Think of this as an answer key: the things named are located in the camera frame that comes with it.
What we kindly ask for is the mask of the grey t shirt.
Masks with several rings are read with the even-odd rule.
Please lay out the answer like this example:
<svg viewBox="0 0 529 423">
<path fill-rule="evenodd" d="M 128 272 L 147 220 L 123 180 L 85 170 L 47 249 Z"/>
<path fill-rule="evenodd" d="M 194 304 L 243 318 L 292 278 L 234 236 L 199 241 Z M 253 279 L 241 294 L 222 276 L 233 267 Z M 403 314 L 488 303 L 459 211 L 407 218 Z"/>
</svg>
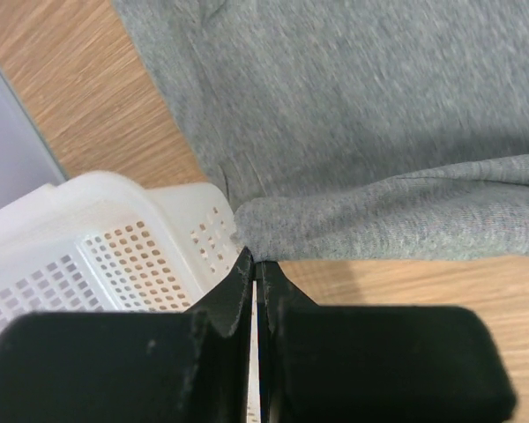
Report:
<svg viewBox="0 0 529 423">
<path fill-rule="evenodd" d="M 529 256 L 529 1 L 117 1 L 258 261 Z"/>
</svg>

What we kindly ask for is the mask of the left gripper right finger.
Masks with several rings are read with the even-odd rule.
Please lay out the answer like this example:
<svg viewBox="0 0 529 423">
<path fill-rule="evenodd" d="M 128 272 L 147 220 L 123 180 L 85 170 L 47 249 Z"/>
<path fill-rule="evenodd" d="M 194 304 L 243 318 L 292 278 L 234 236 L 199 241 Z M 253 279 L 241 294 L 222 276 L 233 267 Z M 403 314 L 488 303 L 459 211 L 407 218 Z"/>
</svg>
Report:
<svg viewBox="0 0 529 423">
<path fill-rule="evenodd" d="M 504 422 L 517 407 L 488 327 L 451 305 L 322 306 L 256 267 L 264 422 Z"/>
</svg>

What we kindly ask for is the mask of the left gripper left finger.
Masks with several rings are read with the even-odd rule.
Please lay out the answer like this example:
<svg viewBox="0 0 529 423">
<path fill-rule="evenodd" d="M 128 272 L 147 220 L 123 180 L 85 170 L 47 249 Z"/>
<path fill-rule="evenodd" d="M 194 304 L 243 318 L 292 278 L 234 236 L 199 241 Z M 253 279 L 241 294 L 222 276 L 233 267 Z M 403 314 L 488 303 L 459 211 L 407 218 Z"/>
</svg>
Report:
<svg viewBox="0 0 529 423">
<path fill-rule="evenodd" d="M 243 422 L 252 257 L 182 313 L 32 313 L 0 334 L 0 422 Z"/>
</svg>

